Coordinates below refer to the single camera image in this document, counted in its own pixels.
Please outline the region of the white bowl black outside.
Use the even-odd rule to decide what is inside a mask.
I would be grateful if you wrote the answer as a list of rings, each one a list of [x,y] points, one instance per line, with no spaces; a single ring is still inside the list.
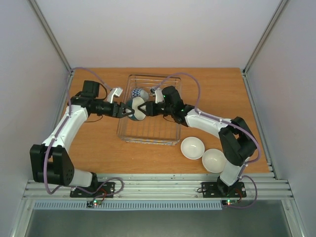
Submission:
[[[134,97],[126,102],[126,105],[134,110],[132,115],[128,118],[133,121],[142,121],[145,119],[146,115],[138,109],[138,106],[142,105],[145,101],[141,97]]]

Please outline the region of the red patterned bowl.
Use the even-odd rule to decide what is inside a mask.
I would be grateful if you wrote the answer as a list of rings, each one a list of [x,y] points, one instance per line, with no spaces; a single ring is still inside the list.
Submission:
[[[147,91],[145,91],[142,88],[134,88],[131,91],[131,97],[132,98],[141,97],[144,101],[148,101],[149,94]]]

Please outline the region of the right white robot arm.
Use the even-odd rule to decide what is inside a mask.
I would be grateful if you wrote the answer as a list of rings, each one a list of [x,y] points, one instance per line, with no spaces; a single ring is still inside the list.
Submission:
[[[227,159],[224,170],[217,178],[217,190],[223,197],[234,192],[245,165],[259,150],[259,144],[244,119],[220,118],[204,113],[185,104],[174,86],[152,92],[155,93],[155,100],[137,105],[137,110],[148,117],[171,116],[177,124],[197,128],[217,137]]]

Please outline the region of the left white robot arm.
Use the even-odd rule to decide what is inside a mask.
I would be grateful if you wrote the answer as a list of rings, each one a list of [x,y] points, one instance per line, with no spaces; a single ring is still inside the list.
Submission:
[[[109,90],[105,99],[99,98],[102,84],[86,80],[80,92],[70,98],[63,115],[52,134],[41,144],[30,149],[31,167],[34,181],[46,185],[80,186],[89,197],[99,192],[99,183],[94,181],[93,173],[76,169],[68,154],[73,139],[80,127],[91,114],[123,118],[133,113],[133,109],[123,102],[116,102],[120,97],[121,87]]]

